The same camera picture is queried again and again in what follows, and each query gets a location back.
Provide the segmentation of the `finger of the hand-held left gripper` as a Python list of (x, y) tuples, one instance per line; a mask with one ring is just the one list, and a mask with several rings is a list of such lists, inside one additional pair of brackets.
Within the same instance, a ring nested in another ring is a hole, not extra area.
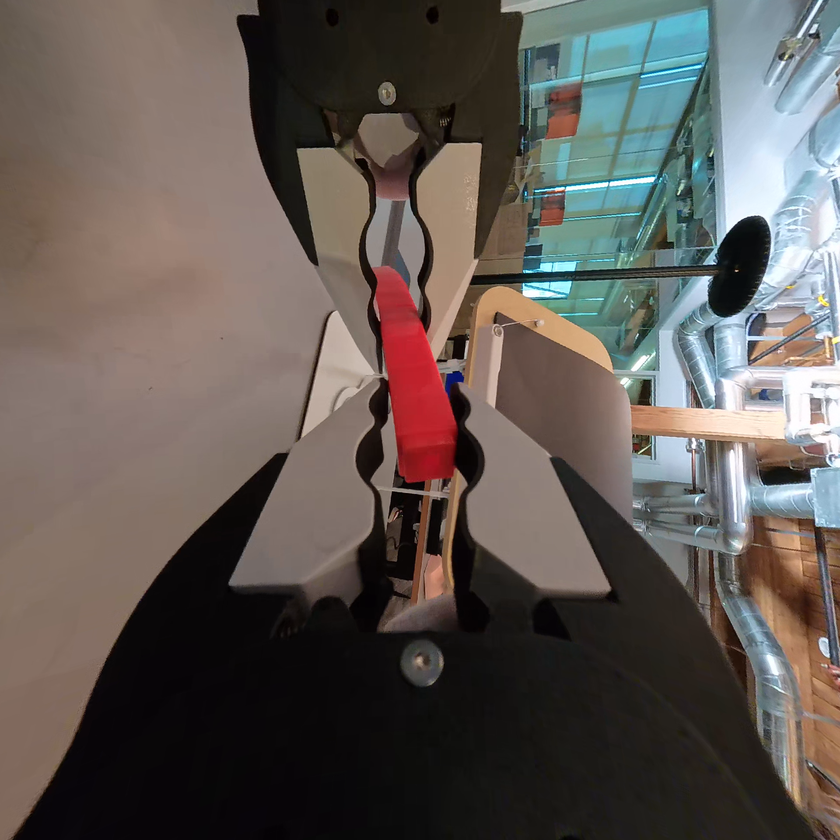
[(447, 143), (423, 165), (416, 179), (415, 213), (431, 261), (423, 285), (430, 307), (430, 343), (448, 339), (477, 266), (480, 157), (480, 143)]
[(375, 184), (365, 161), (334, 148), (297, 151), (317, 272), (344, 325), (374, 371), (382, 369), (376, 279), (366, 255)]

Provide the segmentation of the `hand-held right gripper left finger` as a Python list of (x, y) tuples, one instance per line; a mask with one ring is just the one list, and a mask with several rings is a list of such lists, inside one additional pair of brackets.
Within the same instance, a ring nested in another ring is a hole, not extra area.
[(393, 593), (385, 572), (382, 501), (385, 379), (349, 397), (293, 446), (229, 580), (245, 594), (289, 596), (308, 616), (340, 599), (363, 631), (377, 629)]

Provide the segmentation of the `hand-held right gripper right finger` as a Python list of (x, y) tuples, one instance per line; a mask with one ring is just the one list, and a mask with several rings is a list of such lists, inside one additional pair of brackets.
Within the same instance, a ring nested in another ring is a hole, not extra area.
[(607, 597), (612, 588), (548, 452), (465, 383), (451, 394), (465, 483), (451, 553), (458, 628), (482, 632), (504, 613), (529, 627), (542, 602)]

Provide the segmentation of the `red linked cube strip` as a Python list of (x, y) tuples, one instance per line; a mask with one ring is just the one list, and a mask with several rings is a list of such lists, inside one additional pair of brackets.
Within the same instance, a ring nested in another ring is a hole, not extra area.
[(394, 268), (373, 272), (400, 474), (410, 483), (449, 479), (457, 425), (417, 306)]

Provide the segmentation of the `cardboard box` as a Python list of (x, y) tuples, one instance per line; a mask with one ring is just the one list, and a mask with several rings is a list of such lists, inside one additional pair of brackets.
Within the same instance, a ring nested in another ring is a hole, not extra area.
[(522, 188), (510, 182), (502, 195), (501, 205), (486, 242), (484, 257), (489, 259), (522, 259), (533, 228), (534, 200), (523, 199)]

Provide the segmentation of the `wooden ceiling beam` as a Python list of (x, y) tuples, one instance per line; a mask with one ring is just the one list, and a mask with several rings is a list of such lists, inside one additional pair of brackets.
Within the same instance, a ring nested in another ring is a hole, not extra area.
[(782, 411), (631, 406), (633, 433), (735, 443), (785, 441)]

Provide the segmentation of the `shiny silver pipe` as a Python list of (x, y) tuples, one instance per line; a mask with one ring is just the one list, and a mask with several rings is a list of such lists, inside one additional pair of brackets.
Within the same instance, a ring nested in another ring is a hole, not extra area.
[(821, 529), (838, 530), (838, 365), (750, 367), (727, 371), (716, 384), (715, 420), (734, 425), (748, 394), (782, 392), (780, 435), (789, 445), (823, 445), (829, 466), (814, 469), (804, 484), (768, 488), (758, 481), (757, 431), (733, 427), (716, 432), (678, 432), (707, 441), (710, 491), (693, 496), (634, 501), (635, 528), (645, 537), (738, 556), (752, 540), (753, 516), (812, 518)]

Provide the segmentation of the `black pole stand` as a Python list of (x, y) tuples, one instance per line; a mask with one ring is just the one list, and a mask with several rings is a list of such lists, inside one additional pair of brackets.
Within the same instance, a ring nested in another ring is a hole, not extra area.
[(768, 222), (762, 216), (745, 217), (725, 235), (716, 261), (691, 266), (651, 266), (592, 270), (537, 270), (497, 275), (474, 275), (469, 284), (511, 286), (552, 281), (595, 282), (708, 278), (707, 299), (712, 312), (726, 318), (739, 314), (753, 300), (767, 270), (772, 247)]

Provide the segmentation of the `silver ceiling pipe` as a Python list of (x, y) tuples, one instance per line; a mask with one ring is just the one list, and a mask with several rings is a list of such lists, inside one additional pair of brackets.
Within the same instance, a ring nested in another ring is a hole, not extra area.
[(818, 21), (827, 1), (809, 2), (788, 32), (780, 39), (773, 58), (765, 73), (763, 84), (775, 86), (784, 74), (792, 68), (816, 37)]
[(838, 66), (838, 43), (819, 42), (791, 73), (774, 104), (775, 111), (786, 115), (801, 112)]

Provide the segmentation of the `silver spiral duct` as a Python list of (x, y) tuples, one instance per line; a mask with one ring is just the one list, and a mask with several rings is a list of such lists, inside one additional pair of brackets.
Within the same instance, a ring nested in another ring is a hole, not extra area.
[[(772, 236), (769, 264), (756, 295), (740, 313), (749, 308), (770, 309), (788, 287), (804, 278), (815, 250), (811, 236), (816, 213), (826, 194), (829, 175), (838, 173), (838, 135), (838, 108), (821, 117), (807, 134), (811, 167), (803, 172), (768, 223)], [(702, 408), (715, 407), (718, 371), (724, 370), (723, 362), (712, 356), (707, 331), (739, 314), (720, 317), (712, 312), (707, 300), (677, 328), (679, 353)]]
[(776, 773), (800, 809), (807, 804), (802, 699), (789, 659), (753, 598), (742, 587), (736, 556), (717, 553), (718, 598), (749, 661), (756, 729)]

